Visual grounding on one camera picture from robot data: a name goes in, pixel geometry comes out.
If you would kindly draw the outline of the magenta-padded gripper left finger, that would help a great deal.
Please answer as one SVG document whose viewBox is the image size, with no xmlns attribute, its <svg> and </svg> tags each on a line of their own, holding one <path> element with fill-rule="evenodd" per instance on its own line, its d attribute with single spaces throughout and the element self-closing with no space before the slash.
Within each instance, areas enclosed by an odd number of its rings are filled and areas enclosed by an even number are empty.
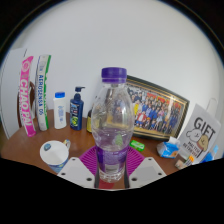
<svg viewBox="0 0 224 224">
<path fill-rule="evenodd" d="M 80 157 L 71 157 L 58 176 L 84 188 L 98 186 L 98 162 L 96 150 L 91 147 Z"/>
</svg>

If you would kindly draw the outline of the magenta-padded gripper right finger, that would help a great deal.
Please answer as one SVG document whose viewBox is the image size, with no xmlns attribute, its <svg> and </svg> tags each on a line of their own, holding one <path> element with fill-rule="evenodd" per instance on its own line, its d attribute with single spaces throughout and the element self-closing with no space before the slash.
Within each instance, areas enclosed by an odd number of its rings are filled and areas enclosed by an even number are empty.
<svg viewBox="0 0 224 224">
<path fill-rule="evenodd" d="M 144 157 L 132 147 L 128 149 L 124 175 L 126 187 L 143 187 L 165 176 L 153 157 Z"/>
</svg>

